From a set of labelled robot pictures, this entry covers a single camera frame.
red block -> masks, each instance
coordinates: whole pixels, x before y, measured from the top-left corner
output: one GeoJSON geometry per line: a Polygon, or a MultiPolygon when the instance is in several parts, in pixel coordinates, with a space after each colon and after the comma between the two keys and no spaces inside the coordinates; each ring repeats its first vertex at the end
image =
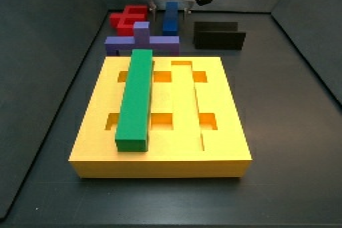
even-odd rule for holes
{"type": "Polygon", "coordinates": [[[109,22],[117,36],[133,36],[133,23],[147,21],[147,6],[127,5],[123,13],[112,13],[109,22]]]}

blue block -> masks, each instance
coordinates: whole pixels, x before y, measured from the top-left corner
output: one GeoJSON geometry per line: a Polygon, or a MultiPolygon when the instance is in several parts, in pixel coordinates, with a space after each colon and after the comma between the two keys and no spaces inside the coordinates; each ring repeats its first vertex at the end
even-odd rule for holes
{"type": "Polygon", "coordinates": [[[163,36],[178,36],[178,2],[166,3],[163,36]]]}

purple block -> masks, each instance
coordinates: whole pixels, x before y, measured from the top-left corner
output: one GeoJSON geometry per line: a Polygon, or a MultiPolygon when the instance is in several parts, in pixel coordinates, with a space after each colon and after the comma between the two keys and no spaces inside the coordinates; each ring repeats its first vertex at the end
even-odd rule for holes
{"type": "Polygon", "coordinates": [[[117,56],[120,50],[132,49],[163,50],[172,56],[179,55],[179,36],[150,36],[150,22],[135,22],[133,37],[107,37],[104,45],[108,56],[117,56]]]}

black block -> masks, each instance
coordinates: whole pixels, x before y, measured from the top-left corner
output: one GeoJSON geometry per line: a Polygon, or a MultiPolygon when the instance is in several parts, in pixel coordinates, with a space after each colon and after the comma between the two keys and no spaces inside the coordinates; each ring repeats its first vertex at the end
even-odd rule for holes
{"type": "Polygon", "coordinates": [[[246,32],[238,32],[236,22],[195,22],[196,49],[242,50],[246,32]]]}

wooden block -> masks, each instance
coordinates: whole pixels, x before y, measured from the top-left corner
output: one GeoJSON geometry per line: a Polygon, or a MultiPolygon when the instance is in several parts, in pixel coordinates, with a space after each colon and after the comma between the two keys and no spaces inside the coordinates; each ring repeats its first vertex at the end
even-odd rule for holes
{"type": "Polygon", "coordinates": [[[242,50],[246,32],[238,31],[236,22],[195,22],[196,49],[242,50]]]}
{"type": "Polygon", "coordinates": [[[109,15],[109,23],[116,28],[119,36],[133,35],[133,23],[147,20],[145,5],[127,5],[123,13],[112,13],[109,15]]]}
{"type": "Polygon", "coordinates": [[[84,178],[242,177],[248,146],[219,57],[154,57],[148,151],[113,143],[129,57],[107,57],[69,163],[84,178]]]}
{"type": "Polygon", "coordinates": [[[178,36],[178,2],[166,3],[163,36],[178,36]]]}
{"type": "Polygon", "coordinates": [[[115,134],[119,152],[145,152],[150,96],[152,77],[152,50],[132,51],[115,134]]]}

